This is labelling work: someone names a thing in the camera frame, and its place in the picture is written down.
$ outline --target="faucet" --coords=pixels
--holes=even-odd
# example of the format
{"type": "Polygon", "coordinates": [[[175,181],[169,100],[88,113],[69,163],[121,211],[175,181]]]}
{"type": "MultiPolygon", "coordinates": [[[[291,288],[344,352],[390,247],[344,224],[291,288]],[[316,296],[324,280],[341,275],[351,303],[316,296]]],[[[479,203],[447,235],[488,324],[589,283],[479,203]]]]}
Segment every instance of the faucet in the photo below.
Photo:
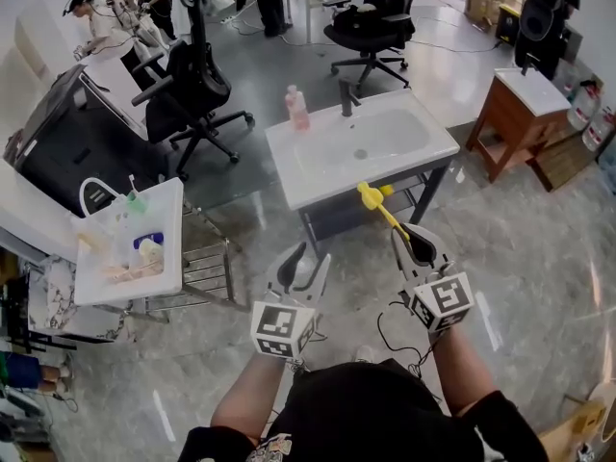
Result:
{"type": "Polygon", "coordinates": [[[528,69],[530,67],[533,67],[536,70],[537,66],[535,65],[535,63],[537,62],[541,61],[537,57],[532,56],[530,53],[526,54],[526,57],[524,59],[524,66],[522,67],[522,75],[526,76],[526,73],[528,72],[528,69]]]}
{"type": "Polygon", "coordinates": [[[348,79],[339,79],[338,85],[340,86],[340,99],[343,105],[343,116],[349,117],[353,114],[351,102],[355,106],[361,106],[357,96],[350,91],[351,83],[348,79]]]}

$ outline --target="toothbrush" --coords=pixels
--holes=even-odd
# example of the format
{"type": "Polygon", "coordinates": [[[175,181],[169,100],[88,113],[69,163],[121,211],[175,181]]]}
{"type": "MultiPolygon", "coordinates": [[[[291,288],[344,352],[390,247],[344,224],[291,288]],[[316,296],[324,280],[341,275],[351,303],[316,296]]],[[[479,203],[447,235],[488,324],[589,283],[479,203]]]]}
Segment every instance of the toothbrush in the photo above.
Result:
{"type": "Polygon", "coordinates": [[[362,202],[368,208],[368,210],[373,211],[374,209],[378,209],[381,211],[381,214],[385,216],[385,219],[398,231],[404,235],[406,241],[410,241],[408,234],[406,231],[402,229],[400,223],[390,214],[390,212],[383,207],[383,193],[381,193],[378,189],[371,188],[368,183],[365,181],[361,182],[357,185],[357,191],[362,194],[362,202]]]}

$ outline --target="black office chair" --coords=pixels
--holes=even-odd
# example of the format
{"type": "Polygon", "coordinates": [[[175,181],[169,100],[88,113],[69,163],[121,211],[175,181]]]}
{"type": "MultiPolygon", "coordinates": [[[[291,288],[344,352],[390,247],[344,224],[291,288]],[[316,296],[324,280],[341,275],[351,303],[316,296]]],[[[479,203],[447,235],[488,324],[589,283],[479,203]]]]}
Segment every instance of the black office chair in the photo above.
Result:
{"type": "MultiPolygon", "coordinates": [[[[334,2],[327,2],[324,5],[326,7],[341,7],[341,5],[350,2],[350,0],[337,0],[334,2]]],[[[415,26],[411,20],[410,11],[411,3],[413,0],[364,0],[366,4],[373,4],[378,9],[387,10],[388,14],[382,17],[383,27],[390,28],[391,34],[378,37],[358,37],[355,35],[347,34],[342,31],[334,29],[333,25],[329,25],[324,29],[325,35],[337,44],[340,44],[344,48],[359,51],[361,58],[353,60],[343,60],[341,62],[334,62],[331,65],[331,73],[337,74],[339,66],[345,65],[365,65],[364,72],[357,83],[357,89],[361,88],[364,81],[368,78],[368,75],[374,68],[380,68],[381,70],[393,75],[404,83],[404,86],[408,87],[408,81],[394,72],[390,67],[385,64],[394,62],[400,62],[402,68],[407,68],[408,63],[403,57],[391,57],[379,59],[376,54],[389,49],[397,48],[404,49],[404,43],[411,39],[411,36],[415,32],[415,26]]]]}
{"type": "MultiPolygon", "coordinates": [[[[240,155],[216,139],[216,129],[240,116],[252,127],[254,117],[240,111],[214,119],[214,109],[227,102],[231,85],[214,63],[212,45],[206,40],[203,19],[205,0],[180,1],[189,10],[192,44],[186,44],[183,40],[175,44],[169,53],[167,76],[135,97],[132,103],[137,106],[150,100],[145,113],[150,142],[158,143],[176,132],[182,132],[169,139],[173,149],[177,149],[178,141],[190,139],[176,169],[179,178],[186,181],[189,177],[184,172],[184,166],[202,139],[211,142],[229,156],[231,163],[237,163],[240,155]]],[[[150,66],[162,56],[159,54],[150,58],[135,70],[150,66]]]]}

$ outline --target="sink basin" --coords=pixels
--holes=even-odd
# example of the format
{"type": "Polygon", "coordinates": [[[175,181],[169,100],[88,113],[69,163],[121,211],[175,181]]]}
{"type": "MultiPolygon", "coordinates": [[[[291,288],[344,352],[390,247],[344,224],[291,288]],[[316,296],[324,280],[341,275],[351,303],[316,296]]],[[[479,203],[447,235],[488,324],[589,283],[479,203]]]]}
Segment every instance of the sink basin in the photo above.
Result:
{"type": "Polygon", "coordinates": [[[519,68],[500,68],[496,76],[535,116],[569,110],[571,104],[541,72],[530,68],[522,75],[519,68]]]}
{"type": "Polygon", "coordinates": [[[339,176],[425,147],[429,136],[416,116],[403,109],[345,118],[338,130],[306,135],[295,146],[306,176],[339,176]]]}
{"type": "Polygon", "coordinates": [[[411,90],[364,98],[350,117],[342,116],[340,105],[311,113],[310,124],[306,133],[295,132],[289,121],[266,130],[292,210],[460,150],[411,90]]]}

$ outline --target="small sink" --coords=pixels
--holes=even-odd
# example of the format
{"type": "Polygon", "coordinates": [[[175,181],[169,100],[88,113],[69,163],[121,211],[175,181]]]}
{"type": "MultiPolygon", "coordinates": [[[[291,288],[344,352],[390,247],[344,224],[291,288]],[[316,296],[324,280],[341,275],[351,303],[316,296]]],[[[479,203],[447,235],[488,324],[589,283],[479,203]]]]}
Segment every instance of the small sink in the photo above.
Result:
{"type": "Polygon", "coordinates": [[[360,181],[427,166],[460,149],[411,90],[363,98],[349,117],[340,105],[311,113],[306,133],[285,121],[266,135],[292,210],[356,191],[360,181]]]}
{"type": "Polygon", "coordinates": [[[334,131],[312,132],[295,146],[295,155],[305,175],[337,176],[363,171],[366,163],[406,155],[427,142],[428,133],[417,117],[395,109],[345,118],[334,131]]]}

